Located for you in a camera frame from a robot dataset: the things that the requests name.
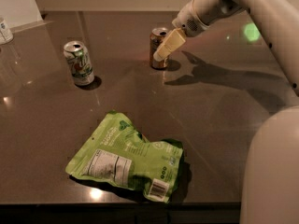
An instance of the can lid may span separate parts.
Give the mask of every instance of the can lid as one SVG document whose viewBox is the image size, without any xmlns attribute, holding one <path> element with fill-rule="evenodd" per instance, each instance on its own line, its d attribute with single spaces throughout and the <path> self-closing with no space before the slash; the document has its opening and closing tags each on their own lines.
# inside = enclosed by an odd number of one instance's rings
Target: can lid
<svg viewBox="0 0 299 224">
<path fill-rule="evenodd" d="M 169 33 L 169 29 L 165 27 L 157 27 L 152 30 L 152 33 L 157 36 L 166 36 Z"/>
<path fill-rule="evenodd" d="M 64 50 L 69 52 L 76 52 L 84 48 L 83 42 L 70 41 L 64 45 Z"/>
</svg>

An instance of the soda can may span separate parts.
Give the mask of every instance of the soda can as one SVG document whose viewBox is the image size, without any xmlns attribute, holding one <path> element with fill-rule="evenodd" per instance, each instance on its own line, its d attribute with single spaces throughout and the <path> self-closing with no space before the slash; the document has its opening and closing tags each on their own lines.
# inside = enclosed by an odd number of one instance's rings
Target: soda can
<svg viewBox="0 0 299 224">
<path fill-rule="evenodd" d="M 0 44 L 5 44 L 13 39 L 9 27 L 4 18 L 0 17 Z"/>
<path fill-rule="evenodd" d="M 64 56 L 67 60 L 74 83 L 86 86 L 93 82 L 94 73 L 91 59 L 85 45 L 80 41 L 70 41 L 64 45 Z"/>
<path fill-rule="evenodd" d="M 149 64 L 155 69 L 165 69 L 168 66 L 169 57 L 166 57 L 163 61 L 157 62 L 153 59 L 153 54 L 157 48 L 163 42 L 164 38 L 170 31 L 165 27 L 154 28 L 150 34 L 150 48 L 149 48 Z"/>
</svg>

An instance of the green bag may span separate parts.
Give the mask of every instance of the green bag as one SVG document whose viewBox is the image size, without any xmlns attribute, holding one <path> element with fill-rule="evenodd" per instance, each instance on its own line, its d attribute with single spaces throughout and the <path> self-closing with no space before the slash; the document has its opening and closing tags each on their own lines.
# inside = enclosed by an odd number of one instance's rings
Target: green bag
<svg viewBox="0 0 299 224">
<path fill-rule="evenodd" d="M 109 112 L 65 170 L 79 180 L 142 190 L 156 202 L 169 202 L 178 187 L 182 144 L 150 142 L 122 113 Z"/>
</svg>

